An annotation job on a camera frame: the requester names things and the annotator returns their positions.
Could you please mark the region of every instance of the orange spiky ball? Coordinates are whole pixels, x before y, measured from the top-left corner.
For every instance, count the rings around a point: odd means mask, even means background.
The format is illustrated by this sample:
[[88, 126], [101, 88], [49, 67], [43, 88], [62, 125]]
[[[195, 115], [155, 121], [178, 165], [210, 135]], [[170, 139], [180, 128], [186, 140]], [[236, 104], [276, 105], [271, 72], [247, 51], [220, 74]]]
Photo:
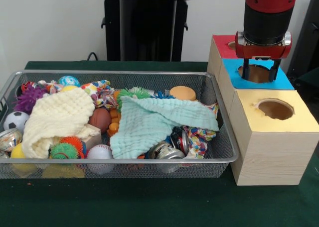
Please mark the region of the orange spiky ball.
[[83, 145], [80, 139], [78, 139], [75, 136], [68, 136], [68, 137], [62, 138], [60, 140], [60, 143], [67, 143], [74, 146], [78, 152], [78, 157], [80, 157], [81, 159], [84, 159]]

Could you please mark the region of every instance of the wire mesh basket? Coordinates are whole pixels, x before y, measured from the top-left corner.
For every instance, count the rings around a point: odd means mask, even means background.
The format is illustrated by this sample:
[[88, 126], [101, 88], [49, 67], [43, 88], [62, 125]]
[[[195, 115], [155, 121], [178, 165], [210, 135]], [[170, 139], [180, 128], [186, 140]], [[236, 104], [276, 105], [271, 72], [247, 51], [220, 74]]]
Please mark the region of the wire mesh basket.
[[[15, 91], [27, 81], [58, 80], [72, 75], [81, 84], [109, 80], [115, 89], [169, 90], [188, 86], [205, 105], [219, 104], [220, 131], [208, 143], [204, 159], [1, 159], [0, 178], [218, 178], [238, 157], [238, 146], [215, 77], [204, 72], [125, 72], [23, 70], [13, 73], [0, 92], [0, 131], [13, 111]], [[102, 143], [107, 143], [102, 135]]]

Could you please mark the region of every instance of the green spiky ball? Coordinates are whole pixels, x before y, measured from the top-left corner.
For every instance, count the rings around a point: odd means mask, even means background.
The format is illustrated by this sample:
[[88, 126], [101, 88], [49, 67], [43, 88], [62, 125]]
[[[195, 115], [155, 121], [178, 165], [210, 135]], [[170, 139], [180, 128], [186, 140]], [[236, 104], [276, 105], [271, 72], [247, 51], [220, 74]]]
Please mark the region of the green spiky ball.
[[78, 158], [78, 152], [74, 146], [60, 143], [52, 147], [51, 156], [53, 159], [76, 159]]
[[150, 94], [148, 93], [147, 90], [145, 90], [144, 88], [141, 88], [141, 87], [134, 87], [133, 88], [133, 91], [130, 92], [128, 89], [122, 89], [118, 96], [117, 96], [117, 103], [118, 103], [118, 110], [121, 111], [121, 108], [122, 108], [122, 100], [121, 100], [121, 97], [123, 96], [129, 96], [131, 98], [134, 98], [134, 99], [148, 99], [150, 98]]

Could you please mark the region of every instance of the table surface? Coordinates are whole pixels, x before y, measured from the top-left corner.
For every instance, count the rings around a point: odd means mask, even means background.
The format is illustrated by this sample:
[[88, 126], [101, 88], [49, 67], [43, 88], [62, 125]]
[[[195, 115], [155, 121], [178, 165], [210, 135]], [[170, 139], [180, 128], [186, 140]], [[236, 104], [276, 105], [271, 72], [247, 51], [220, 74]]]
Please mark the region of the table surface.
[[[29, 62], [27, 69], [205, 71], [207, 63]], [[299, 186], [218, 179], [0, 180], [1, 223], [22, 226], [318, 226], [319, 159]]]

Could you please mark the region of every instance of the brown ball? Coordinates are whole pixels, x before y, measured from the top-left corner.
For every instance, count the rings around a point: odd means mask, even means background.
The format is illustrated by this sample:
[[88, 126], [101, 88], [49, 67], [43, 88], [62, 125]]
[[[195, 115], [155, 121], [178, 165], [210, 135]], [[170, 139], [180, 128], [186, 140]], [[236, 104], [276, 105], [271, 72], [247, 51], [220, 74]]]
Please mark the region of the brown ball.
[[106, 109], [95, 109], [88, 123], [99, 128], [101, 133], [105, 133], [111, 123], [111, 115]]

